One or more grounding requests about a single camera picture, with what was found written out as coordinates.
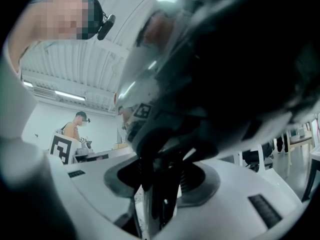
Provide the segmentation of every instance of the chair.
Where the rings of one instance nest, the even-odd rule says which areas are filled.
[[[290,174],[290,166],[292,166],[291,161],[291,149],[296,147],[302,147],[303,145],[308,144],[308,154],[310,153],[310,150],[312,150],[312,147],[314,145],[314,138],[312,134],[312,124],[310,123],[311,130],[307,130],[304,134],[304,136],[289,136],[289,133],[287,132],[287,142],[288,142],[288,166],[287,166],[287,172],[286,176],[289,177]]]
[[[306,185],[302,201],[306,201],[309,198],[312,186],[315,181],[316,173],[317,171],[320,171],[320,145],[318,145],[316,148],[314,148],[310,152],[310,158],[311,158],[311,167],[310,167],[310,173],[308,178],[308,183]]]
[[[274,143],[272,141],[262,145],[263,150],[263,161],[264,166],[268,168],[273,167],[273,150],[274,150]],[[239,159],[240,159],[240,166],[243,165],[243,160],[245,160],[247,167],[249,166],[249,169],[258,172],[259,166],[260,166],[260,160],[259,160],[259,151],[257,148],[252,148],[251,150],[247,150],[244,152],[239,153]]]

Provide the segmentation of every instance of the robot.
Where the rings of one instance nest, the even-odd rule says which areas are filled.
[[[301,233],[314,202],[296,205],[253,171],[216,157],[267,143],[316,106],[318,7],[317,0],[155,0],[115,96],[118,128],[135,153],[66,167],[19,139],[22,118],[15,132],[1,134],[7,221],[18,216],[23,235],[36,238],[40,231],[55,239],[141,238],[133,196],[142,186],[150,239]],[[26,107],[28,118],[34,101],[5,61],[1,67],[1,93],[15,90],[1,97],[9,127],[10,108]]]

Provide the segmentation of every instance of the ceiling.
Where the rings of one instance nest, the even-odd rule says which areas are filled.
[[[154,0],[99,0],[103,11],[116,21],[102,41],[59,40],[40,42],[20,61],[23,79],[34,87],[83,96],[80,101],[64,96],[35,96],[41,103],[115,116],[114,93],[126,58],[148,8]]]

